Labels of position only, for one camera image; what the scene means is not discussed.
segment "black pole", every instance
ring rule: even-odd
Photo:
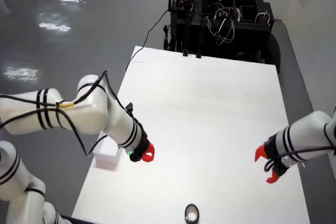
[[[197,41],[197,53],[196,53],[196,58],[200,59],[201,58],[201,46],[203,43],[203,39],[204,39],[204,16],[206,14],[207,11],[207,0],[204,0],[204,5],[201,9],[201,15],[202,15],[202,19],[200,21],[200,31],[198,33],[198,41]]]

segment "yellow cable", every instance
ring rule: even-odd
[[[72,107],[74,105],[75,104],[72,102],[72,103],[67,103],[67,104],[60,104],[59,107],[61,107],[61,108],[67,108],[67,107]]]

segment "wires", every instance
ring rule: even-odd
[[[68,104],[59,104],[58,106],[61,107],[61,105],[67,105],[66,107],[70,107],[70,106],[73,106],[81,101],[83,101],[84,99],[86,99],[92,92],[93,90],[98,86],[98,84],[100,83],[100,81],[102,80],[102,78],[105,77],[106,79],[106,83],[107,83],[107,86],[108,86],[108,89],[110,91],[110,93],[114,96],[114,98],[116,99],[116,101],[118,102],[119,106],[122,107],[123,109],[125,109],[120,100],[118,99],[118,96],[116,95],[115,91],[112,89],[111,87],[111,84],[110,84],[110,81],[108,79],[108,75],[107,75],[107,71],[104,71],[99,78],[97,78],[97,80],[93,83],[93,85],[91,86],[91,88],[84,94],[82,95],[79,99],[77,99],[75,102],[73,103],[68,103]],[[33,101],[33,100],[27,100],[27,99],[23,99],[23,98],[18,98],[18,97],[13,97],[11,95],[5,95],[5,94],[0,94],[0,98],[7,98],[7,99],[11,99],[11,100],[16,100],[16,101],[21,101],[21,102],[27,102],[27,103],[32,103],[32,104],[37,104],[36,101]],[[42,106],[45,106],[45,107],[48,107],[48,106],[57,106],[57,104],[53,104],[53,103],[45,103],[45,102],[40,102],[39,103],[40,105]],[[41,112],[49,112],[49,111],[53,111],[55,112],[57,115],[58,113],[62,114],[65,119],[68,121],[72,131],[74,132],[83,152],[85,153],[86,156],[88,156],[89,154],[92,153],[92,151],[94,150],[94,148],[97,146],[97,144],[102,141],[104,138],[107,137],[107,135],[104,135],[102,136],[101,138],[99,138],[95,144],[93,145],[93,147],[90,149],[89,152],[86,151],[86,148],[84,146],[84,143],[83,141],[81,140],[79,134],[78,134],[78,131],[74,125],[74,123],[72,122],[71,118],[68,116],[68,114],[59,109],[58,107],[56,108],[42,108],[42,109],[37,109],[37,110],[32,110],[32,111],[29,111],[29,112],[26,112],[26,113],[23,113],[21,115],[18,115],[18,116],[14,116],[10,119],[8,119],[7,121],[3,122],[2,124],[0,124],[0,130],[5,127],[7,124],[11,123],[11,122],[14,122],[16,120],[19,120],[19,119],[23,119],[27,116],[30,116],[30,115],[34,115],[34,114],[37,114],[37,113],[41,113]]]
[[[264,171],[268,172],[269,170],[271,170],[274,167],[275,162],[280,161],[281,158],[283,158],[285,156],[298,154],[298,153],[318,152],[318,151],[325,151],[325,150],[334,150],[335,151],[336,148],[334,146],[323,146],[323,147],[315,147],[315,148],[305,148],[305,149],[296,150],[296,151],[292,151],[292,152],[285,152],[285,153],[282,153],[282,154],[278,155],[276,158],[269,159],[264,166]]]
[[[84,146],[84,143],[83,141],[81,140],[78,132],[77,132],[77,129],[74,125],[74,123],[72,122],[72,120],[70,119],[70,117],[68,116],[68,114],[66,112],[64,112],[63,110],[60,110],[58,108],[43,108],[43,109],[37,109],[37,110],[32,110],[32,111],[29,111],[29,112],[26,112],[26,113],[23,113],[21,115],[17,115],[17,116],[14,116],[12,117],[11,119],[8,119],[7,121],[3,122],[2,124],[0,124],[0,130],[5,127],[8,123],[11,123],[13,121],[16,121],[16,120],[19,120],[19,119],[22,119],[22,118],[25,118],[27,116],[30,116],[30,115],[34,115],[34,114],[37,114],[37,113],[40,113],[40,112],[46,112],[46,111],[54,111],[56,113],[61,113],[65,118],[66,120],[68,121],[68,123],[70,124],[70,127],[72,129],[72,131],[74,132],[83,152],[85,153],[85,155],[87,156],[88,153],[85,149],[85,146]]]
[[[267,23],[269,23],[269,21],[271,19],[271,16],[269,15],[269,13],[258,13],[257,16],[256,16],[255,23],[257,22],[257,18],[258,18],[259,15],[264,15],[264,17],[265,17],[265,15],[268,15]]]
[[[231,28],[230,28],[230,30],[227,33],[227,35],[226,35],[225,38],[223,38],[223,36],[220,35],[219,32],[222,29],[222,26],[223,26],[224,22],[226,21],[226,18],[223,20],[222,24],[220,25],[219,30],[217,32],[215,32],[215,33],[212,32],[211,22],[210,22],[210,20],[209,20],[208,17],[206,17],[206,20],[207,20],[207,23],[208,23],[208,29],[209,29],[210,33],[214,37],[217,37],[216,45],[220,46],[223,42],[225,42],[225,43],[231,43],[234,40],[234,38],[235,38],[235,23],[234,23],[233,20],[231,20]],[[228,39],[227,37],[229,36],[229,34],[231,33],[232,30],[233,30],[232,38]]]
[[[158,21],[154,24],[154,26],[147,32],[147,36],[146,36],[145,42],[144,42],[143,45],[142,45],[142,48],[140,48],[138,51],[136,51],[135,54],[131,57],[131,59],[128,61],[125,72],[127,71],[128,66],[129,66],[131,60],[134,58],[134,56],[135,56],[139,51],[141,51],[141,50],[145,47],[146,42],[147,42],[147,39],[148,39],[148,35],[149,35],[149,33],[154,29],[154,27],[160,22],[160,20],[163,18],[163,16],[164,16],[167,12],[168,12],[168,10],[166,10],[166,11],[162,14],[162,16],[159,18],[159,20],[158,20]]]
[[[238,18],[237,18],[237,21],[238,21],[238,22],[240,22],[240,10],[239,10],[239,8],[238,8],[238,7],[236,7],[236,9],[237,9],[237,13],[238,13]]]
[[[19,98],[19,97],[14,97],[12,95],[7,95],[7,94],[0,94],[0,98],[8,98],[8,99],[15,100],[15,101],[37,104],[36,101],[27,100],[27,99],[23,99],[23,98]],[[45,106],[45,107],[47,107],[47,106],[56,106],[53,103],[47,103],[47,102],[40,102],[39,104],[42,105],[42,106]]]
[[[99,85],[100,81],[103,79],[103,77],[105,75],[107,75],[107,70],[105,70],[100,75],[100,77],[98,77],[97,80],[93,83],[93,85],[91,86],[91,88],[84,95],[82,95],[80,98],[78,98],[75,102],[67,103],[67,104],[60,104],[59,107],[61,107],[61,108],[68,108],[68,107],[72,107],[72,106],[76,105],[79,102],[84,101],[95,90],[95,88]]]

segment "black cable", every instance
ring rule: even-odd
[[[100,81],[103,79],[103,77],[107,75],[107,70],[105,70],[98,78],[97,80],[93,83],[93,85],[91,86],[91,88],[84,94],[82,95],[80,98],[78,98],[75,102],[73,102],[74,104],[77,104],[79,102],[84,101],[94,90],[95,88],[98,86],[98,84],[100,83]]]
[[[325,150],[336,150],[336,148],[334,146],[323,146],[323,147],[315,147],[315,148],[305,148],[305,149],[296,150],[292,152],[285,152],[285,153],[278,155],[276,158],[269,159],[264,166],[264,171],[268,172],[269,170],[271,170],[275,162],[281,159],[282,157],[293,155],[293,154],[298,154],[298,153],[318,152],[318,151],[325,151]]]
[[[99,144],[100,141],[102,141],[105,137],[107,137],[107,135],[104,135],[104,136],[100,137],[100,138],[95,142],[95,144],[93,145],[93,147],[91,148],[91,150],[88,152],[88,155],[90,155],[91,152],[93,152],[93,150],[94,150],[94,148],[96,148],[97,144]]]
[[[124,110],[124,106],[121,104],[117,94],[115,93],[115,91],[113,90],[111,84],[110,84],[110,81],[109,81],[109,78],[107,76],[107,74],[105,75],[105,79],[106,79],[106,83],[107,83],[107,87],[109,88],[109,91],[111,92],[111,94],[114,96],[115,100],[118,102],[119,106],[122,107]]]
[[[23,99],[23,98],[19,98],[19,97],[14,97],[14,96],[11,96],[11,95],[7,95],[7,94],[0,94],[0,98],[8,98],[8,99],[11,99],[11,100],[16,100],[16,101],[20,101],[20,102],[27,102],[27,103],[32,103],[32,104],[37,104],[36,101],[33,101],[33,100],[27,100],[27,99]],[[56,106],[56,104],[53,104],[53,103],[47,103],[47,102],[40,102],[39,103],[40,105],[42,106]]]
[[[93,83],[93,85],[91,86],[91,88],[84,94],[82,95],[80,98],[78,98],[75,102],[73,102],[74,104],[77,104],[79,102],[82,102],[83,100],[85,100],[93,91],[94,89],[98,86],[98,84],[100,83],[100,81],[102,80],[102,78],[107,74],[107,71],[105,70],[99,77],[98,79]],[[19,97],[14,97],[11,95],[7,95],[7,94],[0,94],[0,98],[7,98],[7,99],[11,99],[11,100],[16,100],[16,101],[20,101],[20,102],[26,102],[26,103],[32,103],[32,104],[37,104],[36,101],[33,100],[28,100],[28,99],[24,99],[24,98],[19,98]],[[51,106],[51,107],[55,107],[56,104],[55,103],[48,103],[48,102],[39,102],[39,105],[42,106]]]
[[[0,130],[3,127],[5,127],[8,123],[11,123],[11,122],[13,122],[15,120],[19,120],[19,119],[25,118],[26,116],[30,116],[30,115],[34,115],[34,114],[37,114],[37,113],[40,113],[40,112],[46,112],[46,111],[54,111],[54,112],[61,113],[67,119],[68,123],[71,126],[72,131],[74,132],[77,140],[79,141],[80,146],[83,149],[83,152],[85,153],[85,155],[88,155],[87,152],[86,152],[86,149],[84,147],[83,141],[81,140],[81,138],[80,138],[80,136],[79,136],[79,134],[77,132],[77,129],[76,129],[74,123],[72,122],[72,120],[70,119],[70,117],[68,116],[68,114],[66,112],[64,112],[63,110],[60,110],[60,109],[56,109],[56,108],[43,108],[43,109],[28,111],[28,112],[23,113],[21,115],[14,116],[11,119],[8,119],[7,121],[5,121],[2,124],[0,124]]]
[[[145,42],[143,43],[142,48],[140,48],[138,51],[136,51],[135,54],[131,57],[131,59],[128,61],[125,72],[127,71],[128,66],[129,66],[131,60],[134,58],[134,56],[135,56],[139,51],[141,51],[141,50],[145,47],[146,42],[147,42],[147,39],[148,39],[148,35],[149,35],[149,33],[154,29],[154,27],[160,22],[160,20],[163,18],[163,16],[164,16],[167,12],[168,12],[168,10],[166,10],[166,11],[162,14],[162,16],[159,18],[159,20],[155,23],[155,25],[154,25],[154,26],[147,32],[147,36],[146,36]]]

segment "black stripe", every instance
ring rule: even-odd
[[[285,147],[286,152],[289,152],[289,149],[288,149],[287,144],[286,144],[286,139],[285,139],[285,132],[286,132],[287,128],[285,128],[285,129],[283,130],[283,134],[282,134],[282,142],[283,142],[283,144],[284,144],[284,147]],[[300,161],[296,160],[296,159],[293,157],[293,155],[289,155],[289,157],[290,157],[292,160],[294,160],[295,162],[300,162]]]
[[[326,124],[324,125],[324,127],[323,127],[324,135],[325,135],[325,137],[327,138],[327,140],[328,140],[330,146],[335,147],[335,146],[332,144],[330,138],[329,138],[328,135],[327,135],[326,127],[327,127],[327,123],[326,123]]]
[[[133,128],[132,128],[131,135],[129,136],[129,138],[128,138],[125,142],[123,142],[122,144],[119,144],[119,146],[121,146],[121,147],[123,147],[123,145],[126,144],[126,143],[131,139],[131,137],[132,137],[132,135],[133,135],[133,133],[134,133],[134,129],[135,129],[135,121],[134,121],[133,119],[132,119],[132,121],[133,121]]]
[[[130,146],[134,142],[134,140],[137,136],[137,133],[138,133],[138,126],[135,126],[135,134],[134,134],[132,140],[126,146],[123,146],[124,148],[127,148],[128,146]]]
[[[36,109],[40,108],[40,95],[41,95],[41,92],[42,92],[41,89],[39,91],[37,91],[37,95],[36,95]],[[42,129],[46,130],[47,128],[44,126],[44,123],[42,121],[41,112],[37,112],[37,118],[38,118],[38,121],[40,122],[40,125],[41,125]]]
[[[79,90],[81,90],[82,88],[87,87],[87,86],[92,86],[92,85],[93,85],[93,82],[84,84],[83,86],[81,86],[81,87],[78,89],[77,93],[78,93]],[[102,85],[98,84],[97,87],[100,87],[100,88],[106,93],[105,88],[104,88]]]
[[[289,144],[289,147],[291,148],[291,150],[295,151],[294,147],[292,145],[292,141],[290,140],[290,134],[289,134],[291,126],[292,125],[288,126],[288,129],[287,129],[287,141],[288,141],[288,144]],[[304,159],[304,158],[300,157],[298,153],[294,154],[294,156],[297,157],[298,159],[300,159],[301,161],[307,161],[307,159]]]
[[[4,179],[5,177],[8,176],[9,173],[12,172],[12,170],[14,169],[15,164],[16,164],[16,162],[17,162],[18,159],[19,159],[19,153],[16,152],[15,159],[14,159],[14,162],[13,162],[12,166],[8,169],[8,171],[6,171],[6,173],[5,173],[4,175],[2,175],[2,176],[0,177],[0,180]]]
[[[4,181],[0,182],[0,185],[3,185],[4,183],[6,183],[7,181],[9,181],[11,178],[13,178],[13,176],[16,174],[17,169],[19,168],[20,165],[20,157],[18,157],[18,162],[14,168],[14,171],[12,172],[12,174],[10,174]]]
[[[55,217],[55,224],[58,224],[58,212],[55,209],[56,217]]]
[[[41,194],[43,197],[45,197],[45,194],[41,190],[34,188],[34,187],[27,187],[25,191],[34,191],[38,194]]]
[[[43,102],[44,103],[47,103],[47,94],[48,94],[48,91],[49,91],[49,89],[45,89],[44,90],[44,94],[43,94]],[[48,124],[49,128],[52,129],[53,125],[51,124],[51,121],[50,121],[50,118],[49,118],[49,112],[47,110],[44,112],[44,116],[46,118],[46,121],[47,121],[47,124]]]

